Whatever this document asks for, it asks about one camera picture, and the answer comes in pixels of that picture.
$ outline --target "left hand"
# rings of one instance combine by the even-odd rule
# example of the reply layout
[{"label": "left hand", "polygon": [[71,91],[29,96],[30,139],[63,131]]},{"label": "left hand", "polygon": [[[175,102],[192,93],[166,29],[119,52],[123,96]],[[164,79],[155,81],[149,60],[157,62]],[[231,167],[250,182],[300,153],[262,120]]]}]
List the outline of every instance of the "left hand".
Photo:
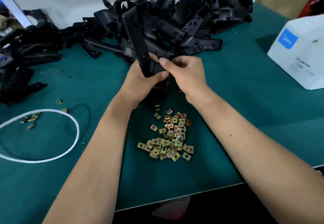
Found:
[{"label": "left hand", "polygon": [[[150,57],[159,62],[156,55],[150,54]],[[127,99],[133,103],[133,109],[148,95],[152,87],[157,83],[166,79],[169,75],[168,71],[162,71],[151,77],[144,77],[141,67],[136,60],[129,69],[124,84],[120,88],[119,93],[126,95]]]}]

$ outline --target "forearm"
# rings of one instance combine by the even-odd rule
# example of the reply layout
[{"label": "forearm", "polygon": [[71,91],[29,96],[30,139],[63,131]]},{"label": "forearm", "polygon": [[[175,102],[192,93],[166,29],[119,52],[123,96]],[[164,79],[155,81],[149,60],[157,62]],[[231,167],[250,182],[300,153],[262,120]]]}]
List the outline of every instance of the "forearm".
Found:
[{"label": "forearm", "polygon": [[112,222],[132,106],[120,93],[113,98],[44,224]]},{"label": "forearm", "polygon": [[324,179],[312,167],[250,124],[206,88],[196,108],[235,166],[280,223],[324,219]]}]

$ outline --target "floor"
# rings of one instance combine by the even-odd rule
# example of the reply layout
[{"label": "floor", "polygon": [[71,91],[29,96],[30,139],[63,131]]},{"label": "floor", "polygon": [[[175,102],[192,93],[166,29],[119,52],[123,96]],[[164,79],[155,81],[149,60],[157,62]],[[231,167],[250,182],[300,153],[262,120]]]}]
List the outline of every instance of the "floor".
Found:
[{"label": "floor", "polygon": [[[324,166],[317,169],[324,172]],[[192,195],[186,213],[177,221],[168,221],[151,216],[151,212],[158,207],[158,204],[150,204],[118,211],[114,215],[113,223],[129,222],[130,220],[154,224],[192,223],[193,221],[277,223],[247,184]]]}]

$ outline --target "right hand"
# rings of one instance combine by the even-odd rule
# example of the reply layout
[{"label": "right hand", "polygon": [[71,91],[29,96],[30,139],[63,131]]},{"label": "right hand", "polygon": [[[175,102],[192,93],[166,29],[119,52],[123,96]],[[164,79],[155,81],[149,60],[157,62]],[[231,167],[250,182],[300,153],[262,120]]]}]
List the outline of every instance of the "right hand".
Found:
[{"label": "right hand", "polygon": [[185,93],[187,101],[196,107],[194,98],[208,88],[201,58],[179,56],[172,61],[174,63],[160,58],[161,66],[174,76],[179,88]]}]

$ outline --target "blue logo on box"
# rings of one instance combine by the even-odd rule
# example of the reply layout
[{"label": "blue logo on box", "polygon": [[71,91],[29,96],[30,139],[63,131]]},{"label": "blue logo on box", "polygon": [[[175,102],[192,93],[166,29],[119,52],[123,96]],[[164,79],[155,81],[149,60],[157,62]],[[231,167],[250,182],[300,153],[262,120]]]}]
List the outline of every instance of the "blue logo on box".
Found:
[{"label": "blue logo on box", "polygon": [[294,44],[297,42],[298,37],[292,34],[287,28],[283,31],[278,41],[284,46],[286,49],[291,49]]}]

